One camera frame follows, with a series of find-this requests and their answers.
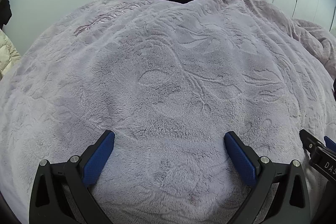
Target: crumpled blanket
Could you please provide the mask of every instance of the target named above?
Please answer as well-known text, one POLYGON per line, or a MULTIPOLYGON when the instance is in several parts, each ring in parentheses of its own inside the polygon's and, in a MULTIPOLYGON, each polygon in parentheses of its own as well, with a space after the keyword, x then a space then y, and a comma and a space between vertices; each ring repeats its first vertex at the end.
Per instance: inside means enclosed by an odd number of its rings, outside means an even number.
POLYGON ((39 161, 80 155, 110 129, 92 194, 114 223, 226 223, 250 191, 223 144, 233 130, 260 156, 301 161, 313 214, 325 180, 299 131, 336 140, 336 41, 299 23, 266 0, 78 8, 0 82, 7 203, 27 224, 39 161))

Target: cream puffer jacket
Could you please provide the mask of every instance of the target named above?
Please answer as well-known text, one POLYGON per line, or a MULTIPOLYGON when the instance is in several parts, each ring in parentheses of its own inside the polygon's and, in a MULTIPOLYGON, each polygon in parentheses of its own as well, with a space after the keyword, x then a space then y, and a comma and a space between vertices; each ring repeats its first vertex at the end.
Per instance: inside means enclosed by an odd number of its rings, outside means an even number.
POLYGON ((0 80, 20 60, 21 55, 8 36, 0 29, 0 80))

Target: blanket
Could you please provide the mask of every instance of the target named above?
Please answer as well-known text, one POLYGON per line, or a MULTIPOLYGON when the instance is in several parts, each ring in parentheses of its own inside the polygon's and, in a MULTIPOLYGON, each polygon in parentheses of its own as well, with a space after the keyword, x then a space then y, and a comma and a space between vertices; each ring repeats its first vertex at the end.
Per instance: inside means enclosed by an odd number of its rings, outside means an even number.
POLYGON ((336 140, 336 41, 309 28, 266 0, 78 8, 0 82, 0 191, 27 224, 39 161, 65 162, 110 129, 91 191, 112 222, 226 223, 250 191, 223 144, 232 130, 260 156, 302 163, 313 214, 326 182, 299 131, 336 140))

